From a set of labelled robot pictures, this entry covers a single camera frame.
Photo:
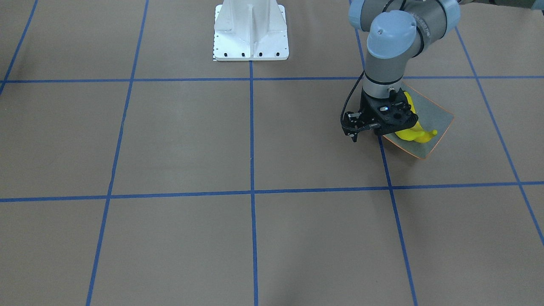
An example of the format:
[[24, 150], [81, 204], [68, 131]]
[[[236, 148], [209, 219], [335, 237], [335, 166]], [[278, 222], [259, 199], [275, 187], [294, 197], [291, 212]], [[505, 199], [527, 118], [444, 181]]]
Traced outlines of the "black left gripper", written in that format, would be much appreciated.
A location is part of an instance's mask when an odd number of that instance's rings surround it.
[[355, 143], [358, 134], [373, 130], [375, 135], [383, 136], [410, 128], [410, 105], [403, 89], [392, 89], [386, 98], [374, 98], [365, 91], [361, 93], [360, 108], [357, 112], [342, 109], [342, 130]]

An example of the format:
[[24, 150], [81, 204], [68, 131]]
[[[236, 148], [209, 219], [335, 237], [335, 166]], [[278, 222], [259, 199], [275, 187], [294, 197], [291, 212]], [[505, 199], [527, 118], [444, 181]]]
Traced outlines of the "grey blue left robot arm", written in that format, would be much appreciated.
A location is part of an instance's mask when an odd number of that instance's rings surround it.
[[360, 108], [342, 110], [344, 134], [357, 141], [360, 132], [395, 134], [404, 141], [426, 143], [437, 130], [419, 123], [413, 98], [402, 87], [408, 61], [443, 38], [460, 21], [456, 0], [354, 0], [348, 10], [352, 27], [368, 33]]

